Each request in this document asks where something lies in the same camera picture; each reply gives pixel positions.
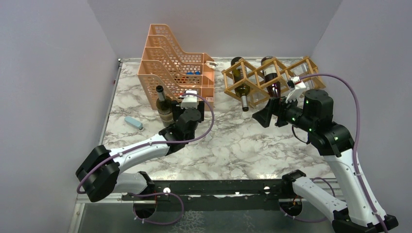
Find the dark bottle brown label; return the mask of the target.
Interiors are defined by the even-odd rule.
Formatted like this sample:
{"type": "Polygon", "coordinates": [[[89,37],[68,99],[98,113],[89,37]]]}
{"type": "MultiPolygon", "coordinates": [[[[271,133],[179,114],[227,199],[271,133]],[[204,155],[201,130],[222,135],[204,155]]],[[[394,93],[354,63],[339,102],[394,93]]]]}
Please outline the dark bottle brown label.
{"type": "Polygon", "coordinates": [[[165,127],[168,127],[174,123],[172,113],[172,100],[165,94],[162,85],[158,85],[155,90],[157,93],[156,108],[158,114],[161,118],[163,125],[165,127]]]}

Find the red bottle gold cap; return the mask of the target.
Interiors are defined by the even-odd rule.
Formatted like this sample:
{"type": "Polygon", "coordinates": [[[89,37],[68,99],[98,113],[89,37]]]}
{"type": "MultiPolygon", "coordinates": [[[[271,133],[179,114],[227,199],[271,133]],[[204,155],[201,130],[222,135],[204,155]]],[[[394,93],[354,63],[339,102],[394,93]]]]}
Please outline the red bottle gold cap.
{"type": "MultiPolygon", "coordinates": [[[[269,60],[271,60],[272,58],[273,58],[273,56],[263,57],[261,59],[261,65],[269,64],[270,63],[269,60]]],[[[265,78],[266,83],[278,77],[276,68],[275,68],[273,63],[271,63],[270,66],[263,69],[263,74],[264,74],[264,78],[265,78]]],[[[270,86],[267,86],[266,89],[268,91],[268,94],[271,97],[278,98],[278,97],[281,96],[280,82],[273,83],[270,86]]]]}

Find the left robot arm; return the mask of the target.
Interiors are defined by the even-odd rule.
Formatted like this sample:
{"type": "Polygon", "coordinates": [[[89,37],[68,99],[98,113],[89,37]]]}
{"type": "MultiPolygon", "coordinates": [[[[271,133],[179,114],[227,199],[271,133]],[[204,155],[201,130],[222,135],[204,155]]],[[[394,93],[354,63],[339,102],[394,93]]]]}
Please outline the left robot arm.
{"type": "Polygon", "coordinates": [[[195,107],[183,101],[172,102],[172,112],[177,120],[144,141],[129,146],[107,149],[96,146],[76,170],[79,180],[78,194],[87,195],[90,202],[98,202],[113,193],[135,193],[140,199],[152,195],[152,180],[146,172],[129,174],[126,171],[143,162],[168,156],[187,144],[205,137],[206,131],[195,137],[198,124],[204,121],[205,107],[201,100],[195,107]]]}

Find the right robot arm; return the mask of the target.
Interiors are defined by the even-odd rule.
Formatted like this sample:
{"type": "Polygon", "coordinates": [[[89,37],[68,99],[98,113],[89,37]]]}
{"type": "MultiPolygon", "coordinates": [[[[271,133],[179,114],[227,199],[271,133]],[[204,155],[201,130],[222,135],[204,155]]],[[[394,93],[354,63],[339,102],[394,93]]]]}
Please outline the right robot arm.
{"type": "Polygon", "coordinates": [[[343,193],[339,200],[317,186],[302,171],[283,175],[281,193],[291,198],[305,198],[331,222],[337,233],[380,233],[398,226],[395,216],[387,214],[379,205],[367,182],[360,182],[361,167],[353,155],[354,140],[349,130],[333,119],[333,99],[324,90],[305,93],[303,107],[287,102],[285,97],[270,98],[266,106],[252,115],[262,127],[288,124],[308,134],[313,145],[331,168],[343,193]]]}

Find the wooden wine rack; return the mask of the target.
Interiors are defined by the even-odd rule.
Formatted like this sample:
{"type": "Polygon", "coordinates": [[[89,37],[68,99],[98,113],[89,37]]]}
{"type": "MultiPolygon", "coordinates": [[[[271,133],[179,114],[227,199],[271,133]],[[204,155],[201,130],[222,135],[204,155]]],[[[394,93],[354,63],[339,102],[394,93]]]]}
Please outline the wooden wine rack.
{"type": "Polygon", "coordinates": [[[240,101],[240,95],[236,93],[240,87],[245,86],[249,90],[247,103],[251,108],[262,106],[270,95],[266,89],[273,83],[280,82],[281,96],[287,96],[290,93],[287,81],[295,76],[302,78],[302,81],[309,89],[324,89],[326,87],[320,76],[309,77],[308,75],[318,73],[318,66],[310,57],[303,57],[295,63],[287,65],[276,57],[269,60],[269,64],[253,65],[246,59],[242,58],[229,68],[222,71],[224,78],[224,93],[240,101]],[[265,82],[263,69],[274,64],[278,77],[265,82]]]}

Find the light blue eraser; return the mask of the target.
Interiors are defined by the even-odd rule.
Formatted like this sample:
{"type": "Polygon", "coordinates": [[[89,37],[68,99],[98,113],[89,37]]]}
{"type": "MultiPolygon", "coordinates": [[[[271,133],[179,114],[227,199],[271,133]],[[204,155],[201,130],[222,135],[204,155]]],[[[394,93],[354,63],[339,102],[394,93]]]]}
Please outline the light blue eraser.
{"type": "Polygon", "coordinates": [[[128,123],[129,125],[131,125],[132,127],[138,129],[138,130],[143,130],[143,124],[138,121],[137,119],[130,117],[130,116],[126,116],[124,118],[125,122],[128,123]]]}

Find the peach plastic file organizer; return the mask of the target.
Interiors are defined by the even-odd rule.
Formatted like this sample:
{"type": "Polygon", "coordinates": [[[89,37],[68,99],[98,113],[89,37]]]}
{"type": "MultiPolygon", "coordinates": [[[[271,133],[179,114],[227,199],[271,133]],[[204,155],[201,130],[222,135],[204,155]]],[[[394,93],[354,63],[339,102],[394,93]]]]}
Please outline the peach plastic file organizer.
{"type": "Polygon", "coordinates": [[[137,76],[152,109],[156,109],[156,86],[177,100],[196,90],[211,106],[215,100],[214,60],[206,53],[185,52],[166,24],[151,24],[137,76]]]}

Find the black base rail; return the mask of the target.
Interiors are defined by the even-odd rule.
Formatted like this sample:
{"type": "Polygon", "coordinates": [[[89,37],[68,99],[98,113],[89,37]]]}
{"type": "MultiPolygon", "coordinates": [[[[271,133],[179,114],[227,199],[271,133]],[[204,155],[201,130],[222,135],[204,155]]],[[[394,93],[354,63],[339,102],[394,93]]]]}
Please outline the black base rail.
{"type": "Polygon", "coordinates": [[[159,212],[279,210],[282,202],[299,201],[281,179],[263,180],[157,180],[151,186],[154,197],[122,195],[138,209],[159,212]]]}

